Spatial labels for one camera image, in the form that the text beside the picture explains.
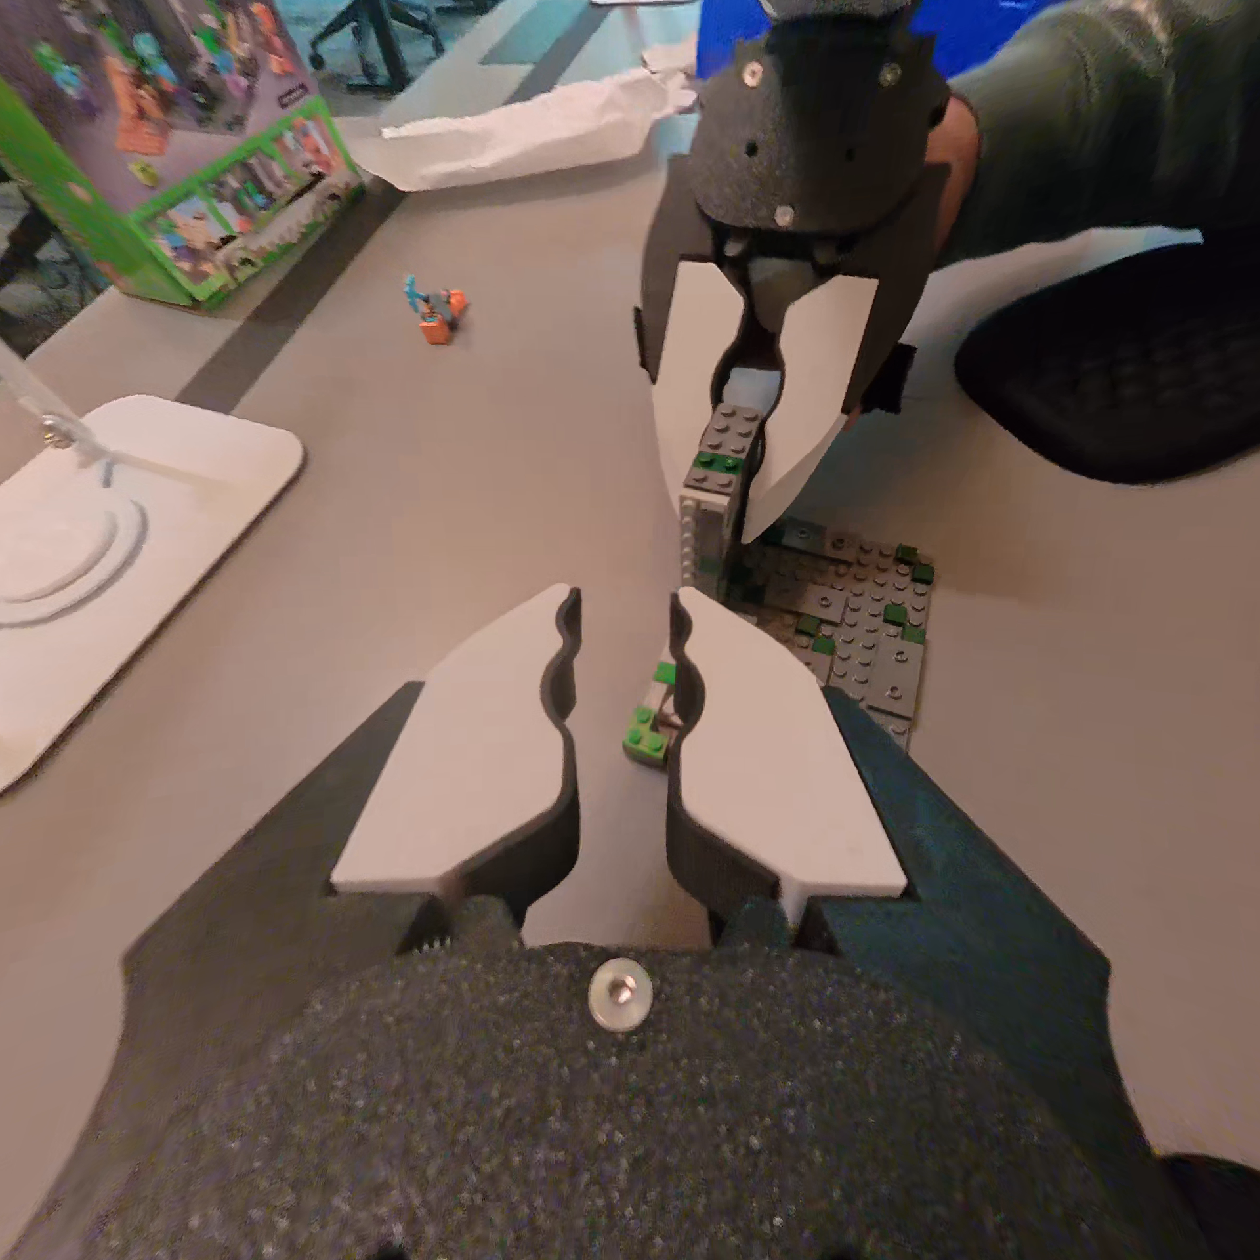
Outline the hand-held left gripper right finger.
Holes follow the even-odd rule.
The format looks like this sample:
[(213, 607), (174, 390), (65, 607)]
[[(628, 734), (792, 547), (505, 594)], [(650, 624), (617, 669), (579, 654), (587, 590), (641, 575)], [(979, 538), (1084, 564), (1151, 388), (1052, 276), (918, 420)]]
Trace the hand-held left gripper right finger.
[(697, 901), (899, 897), (903, 865), (815, 674), (693, 587), (671, 596), (669, 650), (676, 882)]

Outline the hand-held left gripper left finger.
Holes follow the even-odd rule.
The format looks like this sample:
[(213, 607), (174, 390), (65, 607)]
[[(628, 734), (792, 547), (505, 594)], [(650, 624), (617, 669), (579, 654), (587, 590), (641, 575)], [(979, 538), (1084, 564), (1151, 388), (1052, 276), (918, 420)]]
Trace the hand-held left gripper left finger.
[(447, 652), (333, 867), (336, 893), (460, 895), (572, 800), (579, 624), (579, 588), (555, 583)]

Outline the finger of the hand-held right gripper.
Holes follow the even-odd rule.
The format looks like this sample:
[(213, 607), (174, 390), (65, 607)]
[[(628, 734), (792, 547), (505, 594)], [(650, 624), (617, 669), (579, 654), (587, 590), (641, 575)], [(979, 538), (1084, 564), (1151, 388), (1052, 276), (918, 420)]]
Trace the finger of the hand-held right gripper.
[(781, 388), (764, 424), (764, 456), (749, 482), (742, 540), (772, 527), (841, 431), (878, 280), (834, 274), (787, 306), (779, 329)]
[(714, 377), (740, 334), (744, 312), (744, 293), (714, 261), (678, 261), (652, 385), (654, 433), (669, 497), (680, 495), (699, 452), (714, 411)]

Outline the small green white brick piece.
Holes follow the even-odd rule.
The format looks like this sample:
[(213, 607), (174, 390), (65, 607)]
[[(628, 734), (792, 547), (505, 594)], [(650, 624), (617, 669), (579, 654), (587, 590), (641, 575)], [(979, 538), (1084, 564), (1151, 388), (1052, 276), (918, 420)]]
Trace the small green white brick piece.
[(675, 661), (658, 660), (622, 734), (622, 751), (639, 764), (667, 770), (682, 719), (675, 708)]

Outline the grey toy brick build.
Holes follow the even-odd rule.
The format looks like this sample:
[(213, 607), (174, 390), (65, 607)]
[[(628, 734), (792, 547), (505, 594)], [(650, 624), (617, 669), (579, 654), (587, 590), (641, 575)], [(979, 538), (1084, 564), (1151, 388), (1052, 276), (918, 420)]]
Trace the grey toy brick build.
[(925, 663), (936, 568), (908, 544), (779, 516), (742, 540), (749, 482), (764, 454), (761, 411), (718, 402), (684, 488), (729, 495), (734, 508), (725, 605), (785, 646), (819, 686), (858, 703), (908, 747)]

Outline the light grey long brick plate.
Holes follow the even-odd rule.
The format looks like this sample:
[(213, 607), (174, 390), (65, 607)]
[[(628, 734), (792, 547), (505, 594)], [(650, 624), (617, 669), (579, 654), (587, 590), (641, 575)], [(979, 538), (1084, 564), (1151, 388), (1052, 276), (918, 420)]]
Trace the light grey long brick plate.
[(678, 495), (678, 585), (725, 603), (733, 551), (733, 499), (697, 488)]

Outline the person's right forearm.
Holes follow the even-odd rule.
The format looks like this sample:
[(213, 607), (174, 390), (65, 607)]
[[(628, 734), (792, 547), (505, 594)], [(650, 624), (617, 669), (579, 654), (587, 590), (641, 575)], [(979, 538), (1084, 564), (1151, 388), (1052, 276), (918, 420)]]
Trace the person's right forearm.
[(1084, 230), (1258, 226), (1256, 1), (1063, 1), (949, 93), (981, 155), (938, 267)]

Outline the grey desk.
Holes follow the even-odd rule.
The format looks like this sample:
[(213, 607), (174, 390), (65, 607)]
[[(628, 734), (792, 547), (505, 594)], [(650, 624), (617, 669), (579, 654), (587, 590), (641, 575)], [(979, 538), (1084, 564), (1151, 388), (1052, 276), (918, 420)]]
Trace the grey desk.
[[(213, 316), (116, 291), (32, 368), (76, 411), (166, 396), (293, 431), (248, 538), (2, 796), (2, 1250), (71, 1157), (121, 1030), (123, 951), (404, 682), (544, 587), (581, 588), (581, 854), (531, 944), (699, 946), (665, 781), (620, 738), (667, 641), (675, 512), (632, 306), (663, 123), (628, 162), (389, 201)], [(959, 392), (989, 310), (1189, 241), (1090, 231), (936, 273), (899, 416), (798, 501), (936, 564), (910, 755), (1093, 938), (1163, 1151), (1258, 1164), (1258, 456), (1077, 478)], [(432, 345), (404, 299), (458, 287)]]

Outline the person's right hand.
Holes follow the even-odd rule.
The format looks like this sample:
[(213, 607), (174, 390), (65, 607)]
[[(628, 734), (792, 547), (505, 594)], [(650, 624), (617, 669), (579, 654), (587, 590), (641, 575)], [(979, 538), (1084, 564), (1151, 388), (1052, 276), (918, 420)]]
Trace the person's right hand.
[(936, 207), (936, 254), (944, 252), (964, 200), (979, 166), (979, 125), (966, 101), (949, 95), (936, 127), (931, 129), (925, 145), (925, 164), (942, 166), (948, 175)]

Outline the blue plastic bin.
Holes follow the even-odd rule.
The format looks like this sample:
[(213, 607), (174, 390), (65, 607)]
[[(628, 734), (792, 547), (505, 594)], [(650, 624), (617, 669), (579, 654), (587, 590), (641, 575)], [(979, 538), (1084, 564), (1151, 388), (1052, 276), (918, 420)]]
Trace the blue plastic bin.
[[(1022, 24), (1050, 1), (920, 1), (910, 16), (916, 33), (934, 35), (934, 65), (953, 78), (989, 59)], [(759, 1), (703, 1), (695, 74), (708, 78), (733, 61), (740, 41), (761, 39), (770, 18)]]

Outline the orange toy brick figure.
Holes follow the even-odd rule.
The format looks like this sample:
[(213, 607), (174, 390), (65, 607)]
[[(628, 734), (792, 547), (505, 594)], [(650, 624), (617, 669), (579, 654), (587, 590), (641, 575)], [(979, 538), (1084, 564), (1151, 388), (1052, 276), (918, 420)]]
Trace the orange toy brick figure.
[(454, 287), (420, 289), (415, 274), (405, 274), (404, 299), (419, 319), (422, 336), (432, 345), (445, 345), (452, 340), (467, 308), (467, 297)]

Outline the crumpled white paper bag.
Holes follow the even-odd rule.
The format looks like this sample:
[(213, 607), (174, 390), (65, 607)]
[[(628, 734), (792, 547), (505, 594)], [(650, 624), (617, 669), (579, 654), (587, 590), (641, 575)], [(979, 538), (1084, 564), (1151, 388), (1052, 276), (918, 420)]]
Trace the crumpled white paper bag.
[(695, 102), (682, 71), (632, 69), (476, 115), (381, 127), (355, 142), (355, 164), (405, 194), (615, 164), (633, 158), (658, 121)]

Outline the white lamp base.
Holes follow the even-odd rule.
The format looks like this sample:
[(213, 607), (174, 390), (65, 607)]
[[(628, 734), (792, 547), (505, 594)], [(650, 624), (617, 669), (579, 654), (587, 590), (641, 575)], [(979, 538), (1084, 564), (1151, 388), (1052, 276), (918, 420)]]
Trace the white lamp base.
[(282, 428), (159, 396), (76, 415), (2, 347), (45, 441), (2, 482), (2, 790), (24, 779), (295, 480)]

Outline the black office chair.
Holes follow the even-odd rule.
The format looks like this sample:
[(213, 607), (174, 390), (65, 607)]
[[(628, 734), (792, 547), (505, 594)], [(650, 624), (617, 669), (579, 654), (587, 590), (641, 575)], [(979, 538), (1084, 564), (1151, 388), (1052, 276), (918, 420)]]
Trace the black office chair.
[(430, 1), (347, 1), (310, 39), (306, 56), (310, 71), (325, 69), (323, 43), (349, 30), (361, 73), (359, 78), (346, 82), (346, 87), (377, 99), (402, 93), (415, 76), (400, 48), (396, 26), (428, 39), (435, 58), (447, 52)]

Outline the green toy brick set box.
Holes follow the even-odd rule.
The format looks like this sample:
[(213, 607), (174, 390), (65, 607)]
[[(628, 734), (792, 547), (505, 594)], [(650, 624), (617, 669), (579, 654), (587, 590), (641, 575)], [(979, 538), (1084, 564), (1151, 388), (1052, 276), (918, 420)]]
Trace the green toy brick set box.
[(362, 196), (276, 1), (3, 1), (2, 173), (119, 291), (194, 308)]

